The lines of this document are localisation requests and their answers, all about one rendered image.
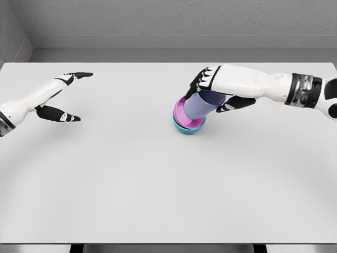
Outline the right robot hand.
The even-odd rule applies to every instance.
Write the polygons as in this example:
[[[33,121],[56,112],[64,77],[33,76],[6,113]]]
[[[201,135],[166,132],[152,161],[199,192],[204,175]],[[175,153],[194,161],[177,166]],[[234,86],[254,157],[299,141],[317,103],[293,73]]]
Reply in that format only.
[[[199,91],[214,91],[231,97],[217,113],[245,108],[264,95],[269,77],[254,69],[224,64],[203,69],[191,82],[185,99]]]

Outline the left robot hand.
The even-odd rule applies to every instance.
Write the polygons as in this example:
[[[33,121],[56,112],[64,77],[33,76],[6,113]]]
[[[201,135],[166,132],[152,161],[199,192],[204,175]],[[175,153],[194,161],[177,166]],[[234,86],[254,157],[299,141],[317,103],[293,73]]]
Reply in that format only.
[[[25,99],[29,105],[32,105],[36,114],[41,119],[54,122],[79,122],[81,120],[78,116],[73,116],[51,106],[45,105],[46,102],[58,95],[64,88],[68,87],[74,81],[83,77],[91,77],[91,72],[75,72],[66,73],[56,78],[47,80],[42,85],[38,86],[30,92]]]

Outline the lavender cup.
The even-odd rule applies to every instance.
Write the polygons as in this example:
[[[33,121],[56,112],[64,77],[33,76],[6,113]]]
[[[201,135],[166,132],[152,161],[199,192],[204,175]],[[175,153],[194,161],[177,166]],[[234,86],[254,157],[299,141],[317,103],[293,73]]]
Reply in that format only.
[[[226,95],[214,91],[199,91],[186,100],[183,108],[190,119],[199,119],[225,102]]]

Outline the pink bowl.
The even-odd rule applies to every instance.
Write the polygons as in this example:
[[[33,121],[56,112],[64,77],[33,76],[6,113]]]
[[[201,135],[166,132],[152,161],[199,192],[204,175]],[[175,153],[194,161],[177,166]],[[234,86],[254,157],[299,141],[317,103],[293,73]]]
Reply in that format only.
[[[174,109],[173,109],[173,115],[176,121],[178,122],[178,124],[181,125],[182,127],[188,128],[188,129],[197,128],[203,122],[203,119],[202,119],[203,117],[199,119],[195,119],[195,120],[188,118],[183,108],[185,102],[186,102],[186,99],[184,96],[181,97],[176,102]]]

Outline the teal bowl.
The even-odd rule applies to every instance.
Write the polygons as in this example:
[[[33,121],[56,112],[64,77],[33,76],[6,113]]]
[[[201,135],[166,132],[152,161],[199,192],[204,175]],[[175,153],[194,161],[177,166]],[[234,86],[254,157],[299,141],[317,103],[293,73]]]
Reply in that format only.
[[[182,133],[184,134],[194,134],[196,132],[198,132],[205,124],[206,122],[206,117],[203,117],[203,122],[201,123],[200,126],[198,126],[197,128],[193,128],[193,129],[188,129],[188,128],[184,128],[182,127],[181,125],[178,124],[178,122],[176,121],[174,115],[172,115],[172,119],[173,119],[173,122],[174,122],[174,125],[175,127]]]

